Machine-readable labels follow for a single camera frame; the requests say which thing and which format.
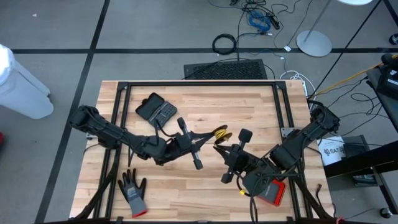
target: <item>white cable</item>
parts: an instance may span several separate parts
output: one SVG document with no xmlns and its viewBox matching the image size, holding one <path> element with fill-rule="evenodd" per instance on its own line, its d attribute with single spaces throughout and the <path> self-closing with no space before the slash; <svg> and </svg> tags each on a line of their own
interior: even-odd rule
<svg viewBox="0 0 398 224">
<path fill-rule="evenodd" d="M 306 81 L 311 85 L 312 89 L 313 89 L 314 92 L 315 92 L 315 87 L 314 87 L 314 85 L 312 84 L 312 82 L 311 82 L 305 75 L 303 75 L 303 74 L 301 74 L 301 73 L 299 73 L 299 72 L 297 72 L 297 71 L 295 71 L 295 70 L 289 70 L 289 71 L 286 71 L 286 72 L 282 73 L 282 74 L 280 75 L 279 79 L 283 79 L 282 77 L 283 77 L 284 75 L 288 74 L 289 72 L 294 72 L 294 73 L 295 73 L 294 76 L 292 76 L 292 77 L 289 78 L 290 80 L 301 80 L 301 81 L 305 82 L 305 80 L 303 80 L 303 78 L 305 78 Z"/>
</svg>

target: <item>wooden table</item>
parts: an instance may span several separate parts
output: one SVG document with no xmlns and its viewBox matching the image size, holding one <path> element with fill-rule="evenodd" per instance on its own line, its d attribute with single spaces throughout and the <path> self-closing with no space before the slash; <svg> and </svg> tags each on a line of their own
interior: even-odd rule
<svg viewBox="0 0 398 224">
<path fill-rule="evenodd" d="M 117 81 L 103 81 L 96 105 L 99 113 L 109 121 L 117 85 Z M 310 114 L 301 81 L 289 80 L 286 81 L 286 85 L 295 126 L 304 127 L 310 121 Z M 262 156 L 273 146 L 281 143 L 272 88 L 269 86 L 134 86 L 129 97 L 126 120 L 126 127 L 134 134 L 154 135 L 154 128 L 135 113 L 141 101 L 152 92 L 158 93 L 178 108 L 177 115 L 164 127 L 167 133 L 180 132 L 177 118 L 183 117 L 188 128 L 196 133 L 209 132 L 227 124 L 228 131 L 233 133 L 233 137 L 227 142 L 228 145 L 239 142 L 238 134 L 241 128 L 251 130 L 253 137 L 244 150 L 257 156 Z M 119 115 L 123 107 L 123 94 L 119 105 Z M 286 121 L 282 94 L 279 94 L 279 98 Z M 118 116 L 116 124 L 120 123 L 120 117 Z M 137 219 L 145 221 L 250 220 L 249 198 L 239 194 L 234 180 L 230 184 L 223 184 L 220 181 L 227 167 L 222 157 L 212 148 L 213 142 L 214 139 L 208 141 L 199 152 L 204 166 L 202 170 L 195 169 L 191 155 L 178 158 L 163 167 L 156 166 L 152 159 L 147 161 L 138 157 L 133 159 L 131 169 L 137 168 L 139 182 L 143 177 L 148 179 L 145 202 L 149 211 Z M 88 141 L 88 146 L 92 144 L 96 144 L 96 140 Z M 103 157 L 104 149 L 100 146 L 92 147 L 84 155 L 70 212 L 71 217 L 79 214 L 96 192 Z M 322 184 L 323 187 L 319 193 L 320 200 L 325 210 L 333 214 L 320 156 L 316 152 L 306 150 L 305 158 L 308 189 L 315 195 L 317 185 Z M 121 174 L 126 169 L 127 146 L 123 146 L 118 179 L 121 179 Z M 287 216 L 294 217 L 288 180 L 285 180 L 285 183 L 287 189 L 279 207 L 256 200 L 260 221 L 286 221 Z M 304 217 L 303 199 L 298 188 L 297 192 L 301 216 Z M 101 205 L 101 216 L 104 215 L 107 195 L 106 192 Z M 124 217 L 124 220 L 136 220 L 131 218 L 129 205 L 116 185 L 111 218 L 116 219 L 118 216 Z"/>
</svg>

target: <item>black metal frame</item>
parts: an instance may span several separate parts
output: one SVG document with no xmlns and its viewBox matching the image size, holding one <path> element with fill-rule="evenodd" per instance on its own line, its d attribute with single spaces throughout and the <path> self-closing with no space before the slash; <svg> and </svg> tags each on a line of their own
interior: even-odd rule
<svg viewBox="0 0 398 224">
<path fill-rule="evenodd" d="M 374 174 L 391 213 L 398 215 L 398 205 L 384 177 L 381 175 L 383 172 L 398 170 L 398 141 L 370 150 L 365 138 L 363 136 L 361 138 L 366 152 L 325 166 L 326 177 L 335 177 L 343 174 Z"/>
<path fill-rule="evenodd" d="M 115 99 L 111 122 L 116 122 L 116 115 L 118 113 L 119 101 L 121 98 L 121 91 L 123 89 L 126 89 L 126 97 L 125 97 L 125 102 L 124 102 L 123 112 L 122 112 L 122 117 L 121 117 L 121 127 L 122 128 L 126 124 L 129 97 L 130 97 L 130 93 L 131 93 L 131 88 L 134 86 L 271 86 L 272 92 L 274 94 L 275 108 L 276 108 L 277 118 L 278 118 L 278 122 L 279 122 L 279 126 L 280 126 L 279 130 L 281 131 L 281 128 L 284 128 L 285 126 L 284 126 L 284 120 L 283 120 L 283 116 L 282 116 L 282 108 L 280 106 L 280 101 L 279 101 L 278 89 L 282 90 L 282 95 L 283 95 L 283 99 L 284 99 L 285 110 L 286 110 L 287 121 L 288 121 L 289 127 L 290 128 L 294 127 L 293 115 L 292 115 L 292 111 L 290 109 L 289 96 L 287 94 L 287 87 L 286 87 L 285 81 L 256 81 L 256 82 L 249 82 L 249 81 L 243 81 L 243 82 L 232 82 L 232 81 L 192 82 L 192 81 L 185 81 L 185 82 L 119 82 L 118 83 L 118 92 L 116 93 L 116 99 Z M 107 153 L 104 155 L 104 162 L 103 162 L 103 166 L 102 166 L 102 170 L 101 170 L 101 177 L 100 177 L 99 185 L 101 185 L 103 183 L 103 180 L 105 179 L 106 173 L 108 170 L 110 152 L 108 152 L 108 151 L 106 151 L 106 152 Z M 117 154 L 120 154 L 120 152 L 121 152 L 121 149 L 116 149 Z M 303 184 L 305 186 L 307 186 L 307 184 L 305 183 L 304 175 L 300 176 L 300 180 L 303 182 Z M 112 206 L 113 206 L 115 185 L 116 185 L 116 177 L 111 182 L 110 191 L 109 191 L 109 195 L 108 195 L 108 202 L 106 205 L 105 218 L 111 218 L 111 210 L 112 210 Z M 301 217 L 301 214 L 300 214 L 299 201 L 297 198 L 297 190 L 296 190 L 295 182 L 292 178 L 289 178 L 289 186 L 290 186 L 290 193 L 291 193 L 291 197 L 292 197 L 294 215 L 297 220 L 298 218 Z M 304 205 L 305 205 L 307 217 L 313 218 L 312 209 L 306 199 L 304 199 Z M 94 212 L 95 215 L 100 214 L 100 206 L 101 206 L 101 201 L 99 201 L 97 204 L 97 207 Z M 286 222 L 262 222 L 262 223 L 286 223 Z"/>
</svg>

